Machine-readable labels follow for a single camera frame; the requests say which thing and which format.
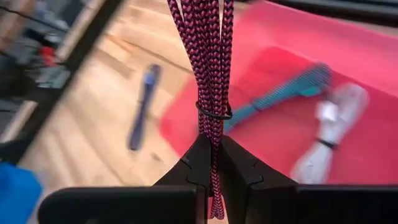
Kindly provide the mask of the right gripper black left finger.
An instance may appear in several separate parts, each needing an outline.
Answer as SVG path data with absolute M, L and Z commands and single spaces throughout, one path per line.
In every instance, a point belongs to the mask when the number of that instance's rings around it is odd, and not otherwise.
M 209 139 L 201 134 L 146 187 L 70 187 L 45 197 L 39 224 L 207 224 Z

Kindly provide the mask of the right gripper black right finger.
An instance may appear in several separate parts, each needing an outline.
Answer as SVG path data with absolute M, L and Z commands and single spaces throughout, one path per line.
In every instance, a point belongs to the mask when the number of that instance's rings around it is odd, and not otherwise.
M 305 185 L 225 136 L 221 188 L 229 224 L 398 224 L 398 185 Z

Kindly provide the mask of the blue plastic bin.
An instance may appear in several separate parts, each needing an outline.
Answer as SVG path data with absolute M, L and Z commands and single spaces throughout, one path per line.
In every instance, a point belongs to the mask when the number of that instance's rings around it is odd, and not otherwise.
M 0 163 L 0 224 L 27 224 L 41 193 L 31 171 Z

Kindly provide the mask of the pink translucent plastic bin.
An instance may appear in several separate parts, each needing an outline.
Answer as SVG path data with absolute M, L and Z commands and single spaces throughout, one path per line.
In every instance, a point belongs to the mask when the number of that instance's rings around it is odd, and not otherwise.
M 234 22 L 231 106 L 239 108 L 323 62 L 332 86 L 353 82 L 369 104 L 334 152 L 328 183 L 398 184 L 398 37 L 258 1 Z M 321 96 L 298 97 L 255 114 L 228 135 L 264 163 L 289 175 L 317 130 Z M 191 79 L 160 120 L 182 155 L 198 134 L 197 84 Z

